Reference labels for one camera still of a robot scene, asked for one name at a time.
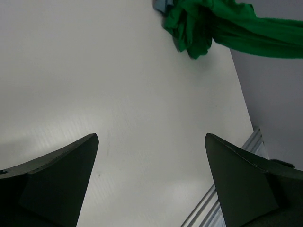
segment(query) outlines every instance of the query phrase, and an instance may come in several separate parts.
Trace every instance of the blue-gray fabric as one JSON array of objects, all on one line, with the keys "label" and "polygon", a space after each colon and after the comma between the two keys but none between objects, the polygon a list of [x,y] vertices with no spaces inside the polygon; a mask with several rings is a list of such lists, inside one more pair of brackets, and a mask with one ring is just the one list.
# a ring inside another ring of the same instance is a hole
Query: blue-gray fabric
[{"label": "blue-gray fabric", "polygon": [[167,13],[167,9],[169,7],[174,6],[174,1],[173,0],[156,0],[154,4],[154,8],[164,14]]}]

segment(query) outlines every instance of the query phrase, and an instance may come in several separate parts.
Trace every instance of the black object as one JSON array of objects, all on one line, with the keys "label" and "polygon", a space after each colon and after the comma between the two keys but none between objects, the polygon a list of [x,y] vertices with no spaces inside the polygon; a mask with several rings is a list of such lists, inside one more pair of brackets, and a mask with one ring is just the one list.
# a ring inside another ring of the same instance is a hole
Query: black object
[{"label": "black object", "polygon": [[205,146],[227,227],[303,227],[303,172],[207,134]]},{"label": "black object", "polygon": [[75,227],[98,149],[90,134],[0,171],[1,227]]}]

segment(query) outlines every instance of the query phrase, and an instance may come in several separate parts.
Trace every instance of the green fabric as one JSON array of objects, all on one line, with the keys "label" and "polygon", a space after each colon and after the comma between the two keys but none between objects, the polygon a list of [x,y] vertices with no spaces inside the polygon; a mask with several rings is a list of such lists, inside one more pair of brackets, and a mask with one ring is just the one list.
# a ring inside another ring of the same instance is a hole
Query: green fabric
[{"label": "green fabric", "polygon": [[207,54],[212,39],[249,54],[303,58],[302,21],[258,18],[252,5],[234,0],[174,0],[164,28],[194,59]]}]

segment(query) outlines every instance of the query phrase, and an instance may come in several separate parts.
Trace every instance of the green cloth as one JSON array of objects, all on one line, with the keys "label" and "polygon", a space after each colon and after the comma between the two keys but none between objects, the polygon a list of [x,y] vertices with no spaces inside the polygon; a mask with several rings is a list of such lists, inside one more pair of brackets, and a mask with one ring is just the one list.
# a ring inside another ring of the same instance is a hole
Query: green cloth
[{"label": "green cloth", "polygon": [[258,18],[252,5],[234,0],[174,0],[164,28],[194,59],[207,54],[212,39],[249,54],[303,58],[302,21]]}]

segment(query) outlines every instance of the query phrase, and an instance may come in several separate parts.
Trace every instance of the white tabletop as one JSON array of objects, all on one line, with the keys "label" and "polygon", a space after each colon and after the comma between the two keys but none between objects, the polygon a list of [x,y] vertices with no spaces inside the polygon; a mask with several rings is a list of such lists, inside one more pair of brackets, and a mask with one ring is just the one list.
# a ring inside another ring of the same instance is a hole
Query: white tabletop
[{"label": "white tabletop", "polygon": [[212,132],[252,133],[229,49],[178,53],[152,0],[0,1],[0,169],[91,132],[79,227],[177,227],[213,184]]}]

